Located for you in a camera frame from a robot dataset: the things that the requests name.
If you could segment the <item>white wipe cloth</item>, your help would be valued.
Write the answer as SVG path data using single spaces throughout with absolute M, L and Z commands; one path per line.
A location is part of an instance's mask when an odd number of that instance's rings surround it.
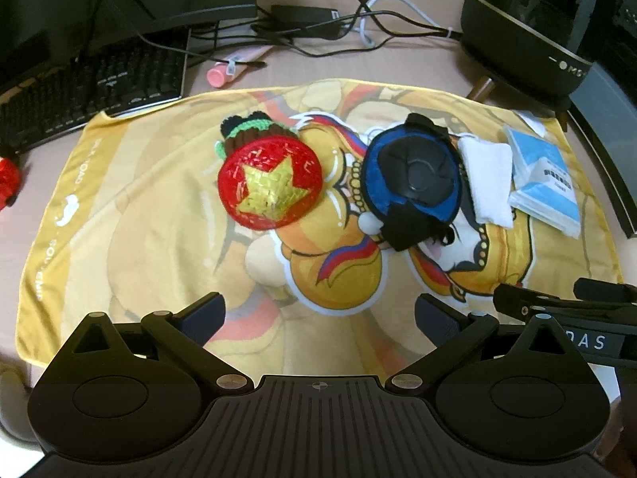
M 467 171 L 476 220 L 513 228 L 512 207 L 508 204 L 513 178 L 510 145 L 465 135 L 458 140 L 458 150 Z

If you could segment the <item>red star crochet container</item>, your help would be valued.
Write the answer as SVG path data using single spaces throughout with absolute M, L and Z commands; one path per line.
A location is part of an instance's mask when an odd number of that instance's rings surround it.
M 216 143 L 220 201 L 239 225 L 255 231 L 285 227 L 317 203 L 323 171 L 296 132 L 262 111 L 221 122 Z

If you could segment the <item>blue white tissue pack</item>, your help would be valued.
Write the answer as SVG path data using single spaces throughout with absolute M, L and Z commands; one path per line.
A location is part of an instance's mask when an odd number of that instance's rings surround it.
M 508 202 L 516 210 L 577 239 L 581 233 L 578 202 L 559 149 L 539 137 L 504 127 L 512 149 L 514 190 Z

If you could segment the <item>yellow printed cloth mat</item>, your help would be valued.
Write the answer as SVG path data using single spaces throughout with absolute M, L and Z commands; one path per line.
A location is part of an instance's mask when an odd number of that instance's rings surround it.
M 263 111 L 296 128 L 323 169 L 317 207 L 255 232 L 221 205 L 220 124 Z M 208 350 L 253 379 L 266 373 L 389 376 L 428 353 L 414 323 L 424 292 L 462 312 L 493 309 L 496 286 L 570 297 L 576 280 L 617 282 L 607 220 L 555 120 L 582 225 L 578 237 L 516 213 L 511 229 L 464 203 L 455 242 L 393 251 L 367 225 L 361 165 L 375 136 L 417 112 L 453 137 L 500 143 L 512 111 L 415 86 L 348 79 L 206 93 L 133 119 L 99 116 L 59 176 L 33 240 L 17 302 L 15 347 L 47 365 L 86 314 L 139 321 L 211 291 L 227 303 Z

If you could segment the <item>red toy figure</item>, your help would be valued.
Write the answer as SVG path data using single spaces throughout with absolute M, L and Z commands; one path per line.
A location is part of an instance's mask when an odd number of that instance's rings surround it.
M 21 187 L 21 171 L 9 158 L 0 160 L 0 210 L 11 206 Z

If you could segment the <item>pink tube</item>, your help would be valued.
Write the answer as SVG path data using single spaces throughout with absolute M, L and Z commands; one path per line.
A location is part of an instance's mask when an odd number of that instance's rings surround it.
M 206 80 L 212 88 L 224 88 L 247 68 L 264 67 L 264 56 L 272 50 L 271 45 L 255 45 L 254 47 L 239 47 L 215 62 L 206 73 Z

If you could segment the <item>black keyboard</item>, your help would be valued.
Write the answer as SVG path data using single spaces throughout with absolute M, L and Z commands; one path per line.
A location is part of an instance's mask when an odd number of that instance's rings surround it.
M 103 47 L 32 82 L 1 105 L 1 153 L 22 154 L 83 127 L 99 112 L 118 117 L 182 97 L 190 30 Z

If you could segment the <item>black round humidifier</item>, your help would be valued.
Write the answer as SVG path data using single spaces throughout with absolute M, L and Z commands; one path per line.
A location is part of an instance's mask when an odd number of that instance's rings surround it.
M 636 0 L 464 0 L 461 28 L 493 79 L 549 108 L 567 108 L 595 64 L 636 93 Z

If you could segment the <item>black power adapter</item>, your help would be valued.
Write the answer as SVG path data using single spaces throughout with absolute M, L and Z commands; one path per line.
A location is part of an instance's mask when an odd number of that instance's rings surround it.
M 284 38 L 336 40 L 340 36 L 340 14 L 336 9 L 275 4 L 270 15 L 272 29 Z

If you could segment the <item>black computer monitor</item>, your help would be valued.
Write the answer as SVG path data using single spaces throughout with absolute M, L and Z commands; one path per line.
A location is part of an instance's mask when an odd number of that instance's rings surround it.
M 1 0 L 1 88 L 135 32 L 251 18 L 257 0 Z

